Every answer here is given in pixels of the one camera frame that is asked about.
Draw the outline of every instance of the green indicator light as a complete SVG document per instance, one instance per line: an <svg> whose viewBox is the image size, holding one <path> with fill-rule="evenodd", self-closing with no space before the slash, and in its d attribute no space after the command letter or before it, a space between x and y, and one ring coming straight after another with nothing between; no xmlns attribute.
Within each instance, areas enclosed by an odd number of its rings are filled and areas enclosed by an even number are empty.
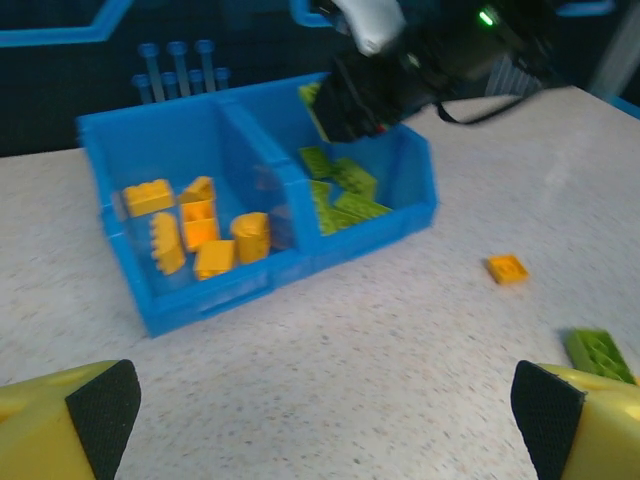
<svg viewBox="0 0 640 480"><path fill-rule="evenodd" d="M482 20L490 27L493 27L493 25L495 24L493 19L489 15L487 15L487 12L480 12L480 20Z"/></svg>

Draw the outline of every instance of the white robot part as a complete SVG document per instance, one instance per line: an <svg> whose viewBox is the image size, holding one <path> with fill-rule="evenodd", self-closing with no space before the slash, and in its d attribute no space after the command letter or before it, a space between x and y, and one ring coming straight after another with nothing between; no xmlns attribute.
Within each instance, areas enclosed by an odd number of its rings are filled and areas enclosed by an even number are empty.
<svg viewBox="0 0 640 480"><path fill-rule="evenodd" d="M379 53L406 26L397 0L332 1L341 12L336 28L342 33L349 33L363 55Z"/></svg>

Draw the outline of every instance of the blue plastic bin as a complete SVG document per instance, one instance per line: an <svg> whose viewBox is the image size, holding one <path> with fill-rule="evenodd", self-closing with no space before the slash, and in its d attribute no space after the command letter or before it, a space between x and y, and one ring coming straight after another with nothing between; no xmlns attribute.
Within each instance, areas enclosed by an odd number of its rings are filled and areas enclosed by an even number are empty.
<svg viewBox="0 0 640 480"><path fill-rule="evenodd" d="M300 85L321 78L297 77L78 119L105 234L151 336L207 319L431 224L437 199L427 141L400 126L375 140L325 144L298 97ZM298 155L308 146L360 163L378 179L376 200L393 212L321 235ZM223 237L230 238L237 215L269 214L271 254L202 282L195 278L191 256L182 270L164 276L151 258L151 215L128 218L121 192L163 178L179 194L201 175L214 178Z"/></svg>

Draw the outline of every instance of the speckled white table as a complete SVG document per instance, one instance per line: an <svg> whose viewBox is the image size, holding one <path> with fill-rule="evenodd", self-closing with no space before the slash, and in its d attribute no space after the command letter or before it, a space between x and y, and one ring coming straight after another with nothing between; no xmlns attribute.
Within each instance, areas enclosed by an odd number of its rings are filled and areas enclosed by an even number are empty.
<svg viewBox="0 0 640 480"><path fill-rule="evenodd" d="M483 128L410 123L431 229L154 340L82 152L0 159L0 385L133 360L123 480L534 479L517 361L568 364L559 331L598 326L640 371L640 122L568 89ZM531 279L498 287L482 260L510 252Z"/></svg>

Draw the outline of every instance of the black gripper pad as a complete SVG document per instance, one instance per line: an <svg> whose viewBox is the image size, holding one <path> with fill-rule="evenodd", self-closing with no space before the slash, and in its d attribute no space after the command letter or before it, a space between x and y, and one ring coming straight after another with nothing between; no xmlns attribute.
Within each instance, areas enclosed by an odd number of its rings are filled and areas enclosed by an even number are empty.
<svg viewBox="0 0 640 480"><path fill-rule="evenodd" d="M538 365L518 363L511 409L539 480L561 480L585 396Z"/></svg>
<svg viewBox="0 0 640 480"><path fill-rule="evenodd" d="M96 480L113 480L140 409L133 363L121 360L66 398Z"/></svg>

